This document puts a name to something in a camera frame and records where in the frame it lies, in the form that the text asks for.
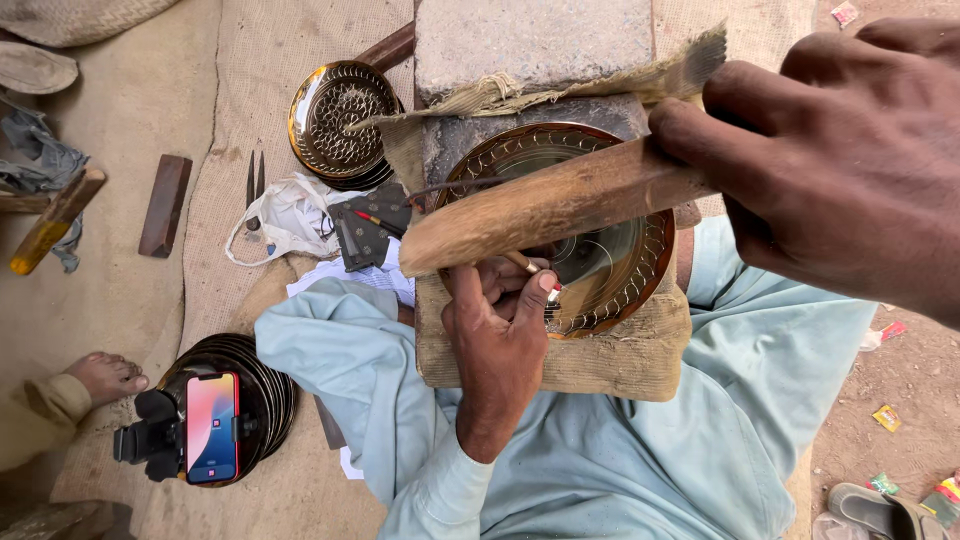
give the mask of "slipper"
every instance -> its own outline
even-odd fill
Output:
[[[892,540],[949,540],[929,510],[918,504],[851,483],[830,490],[831,512]]]
[[[0,86],[24,94],[51,94],[73,84],[73,59],[26,43],[0,41]]]

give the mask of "red smartphone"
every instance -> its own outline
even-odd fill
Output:
[[[186,382],[186,481],[230,481],[240,475],[240,443],[231,424],[240,410],[240,382],[230,371]]]

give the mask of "paper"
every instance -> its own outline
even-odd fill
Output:
[[[322,278],[337,278],[345,282],[366,283],[371,287],[382,290],[392,290],[396,298],[403,304],[414,305],[414,279],[406,278],[400,272],[400,241],[390,238],[390,247],[387,248],[387,257],[380,268],[369,267],[356,272],[348,272],[344,266],[344,258],[321,260],[317,267],[310,270],[296,282],[287,285],[287,297],[306,290],[307,287]]]
[[[362,480],[363,471],[360,469],[354,469],[353,465],[350,465],[350,447],[345,446],[340,449],[340,468],[344,470],[344,474],[347,475],[348,480]]]

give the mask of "stack of brass plates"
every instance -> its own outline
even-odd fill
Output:
[[[372,189],[393,176],[378,128],[346,126],[403,111],[387,79],[359,61],[336,61],[310,74],[290,106],[287,133],[300,161],[342,191]]]
[[[487,177],[517,178],[622,142],[615,135],[570,122],[520,126],[480,143],[450,172],[448,183]],[[493,184],[450,187],[435,208]],[[636,311],[666,274],[674,244],[673,210],[524,250],[547,258],[564,290],[547,306],[551,337],[571,339],[609,329]]]
[[[216,333],[190,348],[160,379],[157,390],[177,403],[180,418],[186,417],[186,382],[193,376],[230,371],[240,386],[239,416],[256,420],[256,429],[240,439],[240,476],[232,481],[202,484],[220,487],[240,480],[283,444],[297,414],[297,386],[286,374],[263,365],[256,358],[252,337],[239,333]]]

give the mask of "stack of dark plates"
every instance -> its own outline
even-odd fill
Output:
[[[240,476],[283,444],[297,413],[297,386],[286,374],[263,365],[256,358],[256,342],[239,333],[216,333],[202,339],[170,366],[156,386],[177,402],[185,417],[186,382],[193,376],[230,371],[240,380],[240,410],[256,419],[256,428],[240,439]],[[231,482],[204,484],[219,487]]]
[[[374,115],[403,112],[390,83],[374,67],[336,61],[303,81],[290,106],[287,132],[300,161],[341,191],[366,191],[394,175],[378,128],[346,126]]]

